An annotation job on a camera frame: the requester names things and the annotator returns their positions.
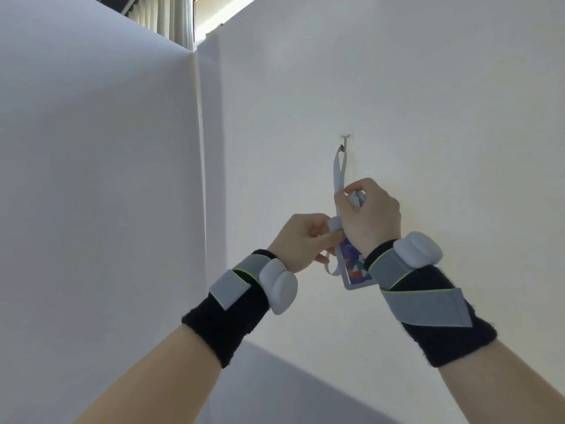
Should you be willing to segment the person's left hand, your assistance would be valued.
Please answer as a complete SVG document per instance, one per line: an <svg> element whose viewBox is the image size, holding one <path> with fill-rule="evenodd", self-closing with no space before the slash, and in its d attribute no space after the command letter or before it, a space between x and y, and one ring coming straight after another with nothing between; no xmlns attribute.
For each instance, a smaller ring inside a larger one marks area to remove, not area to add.
<svg viewBox="0 0 565 424"><path fill-rule="evenodd" d="M267 251L284 263L286 269L299 273L311 263L309 259L309 216L323 213L296 213L280 230Z"/></svg>

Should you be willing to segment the person's right hand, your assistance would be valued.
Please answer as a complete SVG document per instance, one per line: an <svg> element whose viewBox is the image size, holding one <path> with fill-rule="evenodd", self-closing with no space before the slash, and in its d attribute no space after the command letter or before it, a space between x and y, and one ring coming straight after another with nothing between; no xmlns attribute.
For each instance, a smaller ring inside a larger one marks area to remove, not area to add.
<svg viewBox="0 0 565 424"><path fill-rule="evenodd" d="M338 213L346 238L364 257L385 242L401 237L399 202L374 179L357 180L345 189L359 189L365 195L358 213Z"/></svg>

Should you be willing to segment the person's right forearm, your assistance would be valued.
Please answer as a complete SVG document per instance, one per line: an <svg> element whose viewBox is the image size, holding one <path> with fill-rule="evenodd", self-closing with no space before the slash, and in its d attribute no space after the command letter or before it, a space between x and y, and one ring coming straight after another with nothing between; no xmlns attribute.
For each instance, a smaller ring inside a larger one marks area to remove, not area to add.
<svg viewBox="0 0 565 424"><path fill-rule="evenodd" d="M438 370L468 424L565 424L565 396L499 340Z"/></svg>

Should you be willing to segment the person's left forearm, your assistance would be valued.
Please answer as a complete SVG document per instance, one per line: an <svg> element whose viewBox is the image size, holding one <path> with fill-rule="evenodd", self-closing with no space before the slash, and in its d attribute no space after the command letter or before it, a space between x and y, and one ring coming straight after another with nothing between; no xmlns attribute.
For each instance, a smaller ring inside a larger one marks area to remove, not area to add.
<svg viewBox="0 0 565 424"><path fill-rule="evenodd" d="M208 345L179 326L72 424L193 424L221 370Z"/></svg>

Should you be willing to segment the colourful badge card holder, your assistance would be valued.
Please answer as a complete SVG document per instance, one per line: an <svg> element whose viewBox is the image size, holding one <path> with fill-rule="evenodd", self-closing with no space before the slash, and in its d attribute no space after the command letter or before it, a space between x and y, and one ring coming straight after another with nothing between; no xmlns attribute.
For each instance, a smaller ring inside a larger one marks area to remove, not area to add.
<svg viewBox="0 0 565 424"><path fill-rule="evenodd" d="M346 290L352 291L377 285L376 280L365 270L364 256L348 239L344 239L339 244L335 253L338 274L342 278Z"/></svg>

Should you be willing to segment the white wrist tracker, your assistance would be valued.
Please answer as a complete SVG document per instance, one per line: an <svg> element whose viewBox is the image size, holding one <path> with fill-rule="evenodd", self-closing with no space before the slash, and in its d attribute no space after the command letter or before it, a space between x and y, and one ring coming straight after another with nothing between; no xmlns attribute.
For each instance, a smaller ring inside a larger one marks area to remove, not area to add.
<svg viewBox="0 0 565 424"><path fill-rule="evenodd" d="M443 258L440 246L428 235L412 231L393 243L393 249L400 259L412 269L438 265Z"/></svg>
<svg viewBox="0 0 565 424"><path fill-rule="evenodd" d="M285 313L293 304L298 293L298 280L293 272L286 269L279 259L272 259L259 274L261 284L275 315Z"/></svg>

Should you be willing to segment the beige curtain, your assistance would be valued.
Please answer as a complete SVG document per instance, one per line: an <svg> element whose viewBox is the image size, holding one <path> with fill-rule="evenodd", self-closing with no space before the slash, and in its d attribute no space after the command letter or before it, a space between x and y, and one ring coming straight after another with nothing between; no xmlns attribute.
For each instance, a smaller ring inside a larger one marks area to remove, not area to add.
<svg viewBox="0 0 565 424"><path fill-rule="evenodd" d="M194 52L195 0L129 0L122 15Z"/></svg>

